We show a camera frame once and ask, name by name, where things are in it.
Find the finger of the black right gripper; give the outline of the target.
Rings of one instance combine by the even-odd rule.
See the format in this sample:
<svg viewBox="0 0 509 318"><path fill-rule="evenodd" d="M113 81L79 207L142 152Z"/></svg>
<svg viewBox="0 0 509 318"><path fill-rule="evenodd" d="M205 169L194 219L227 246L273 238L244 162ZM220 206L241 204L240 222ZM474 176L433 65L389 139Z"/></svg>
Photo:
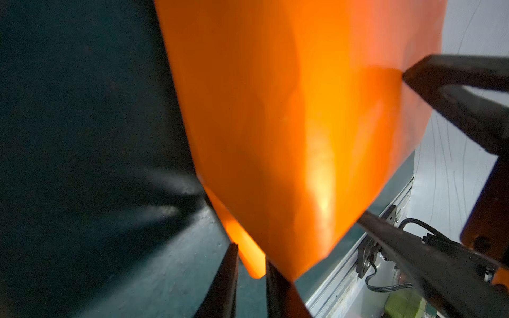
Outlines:
<svg viewBox="0 0 509 318"><path fill-rule="evenodd" d="M508 156L508 107L465 89L507 93L507 57L431 54L405 71L402 79L488 153Z"/></svg>

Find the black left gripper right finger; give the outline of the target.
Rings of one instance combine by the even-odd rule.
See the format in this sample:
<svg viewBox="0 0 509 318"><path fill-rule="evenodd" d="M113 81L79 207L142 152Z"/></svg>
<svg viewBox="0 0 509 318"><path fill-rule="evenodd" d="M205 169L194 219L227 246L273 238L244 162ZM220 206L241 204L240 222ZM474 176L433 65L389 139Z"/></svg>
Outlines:
<svg viewBox="0 0 509 318"><path fill-rule="evenodd" d="M312 318L295 285L266 259L266 303L268 317Z"/></svg>

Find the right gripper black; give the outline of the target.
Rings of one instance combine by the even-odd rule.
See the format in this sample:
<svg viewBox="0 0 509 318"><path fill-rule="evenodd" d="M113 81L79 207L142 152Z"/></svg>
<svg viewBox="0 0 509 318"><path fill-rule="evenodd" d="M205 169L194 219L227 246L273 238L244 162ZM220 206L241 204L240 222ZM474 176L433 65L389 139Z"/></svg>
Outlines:
<svg viewBox="0 0 509 318"><path fill-rule="evenodd" d="M365 212L357 221L413 287L446 317L508 317L508 158L499 157L461 232L461 242L497 265L492 285L459 260Z"/></svg>

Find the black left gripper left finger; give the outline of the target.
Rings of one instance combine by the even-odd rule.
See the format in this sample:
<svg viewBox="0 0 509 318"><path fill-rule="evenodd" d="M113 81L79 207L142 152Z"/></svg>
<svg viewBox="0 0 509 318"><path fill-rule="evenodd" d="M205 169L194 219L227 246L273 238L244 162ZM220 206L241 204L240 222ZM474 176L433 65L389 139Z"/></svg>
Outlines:
<svg viewBox="0 0 509 318"><path fill-rule="evenodd" d="M194 317L235 317L238 267L239 248L231 243Z"/></svg>

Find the orange wrapping paper sheet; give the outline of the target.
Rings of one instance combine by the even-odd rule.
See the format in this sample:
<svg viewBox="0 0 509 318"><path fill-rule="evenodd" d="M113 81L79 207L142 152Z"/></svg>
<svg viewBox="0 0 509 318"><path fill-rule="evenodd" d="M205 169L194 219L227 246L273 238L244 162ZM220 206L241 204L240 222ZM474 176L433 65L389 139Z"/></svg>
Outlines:
<svg viewBox="0 0 509 318"><path fill-rule="evenodd" d="M424 136L446 1L156 1L198 179L252 278L325 259Z"/></svg>

